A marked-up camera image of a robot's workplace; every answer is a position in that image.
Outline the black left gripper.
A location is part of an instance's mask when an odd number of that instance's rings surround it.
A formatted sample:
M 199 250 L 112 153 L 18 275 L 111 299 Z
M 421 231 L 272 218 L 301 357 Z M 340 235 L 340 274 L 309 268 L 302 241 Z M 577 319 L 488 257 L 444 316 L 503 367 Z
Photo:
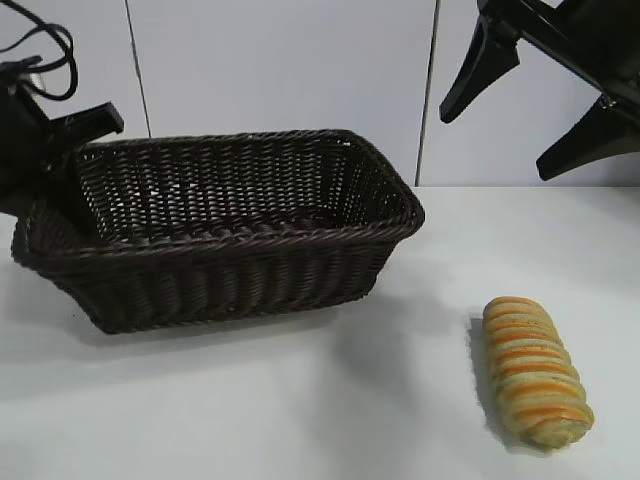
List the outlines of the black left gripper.
M 46 193 L 80 232 L 95 232 L 96 221 L 82 190 L 79 161 L 87 143 L 124 130 L 108 102 L 55 119 L 33 99 L 26 70 L 37 59 L 1 64 L 1 212 L 24 216 Z

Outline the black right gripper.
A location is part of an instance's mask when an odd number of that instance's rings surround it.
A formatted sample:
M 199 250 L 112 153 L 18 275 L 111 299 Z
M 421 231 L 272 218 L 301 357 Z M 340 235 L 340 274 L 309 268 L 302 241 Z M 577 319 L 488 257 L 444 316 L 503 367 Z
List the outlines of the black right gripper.
M 590 163 L 639 151 L 637 1 L 479 1 L 469 49 L 439 106 L 453 122 L 491 84 L 520 64 L 526 40 L 601 93 L 536 161 L 548 181 Z

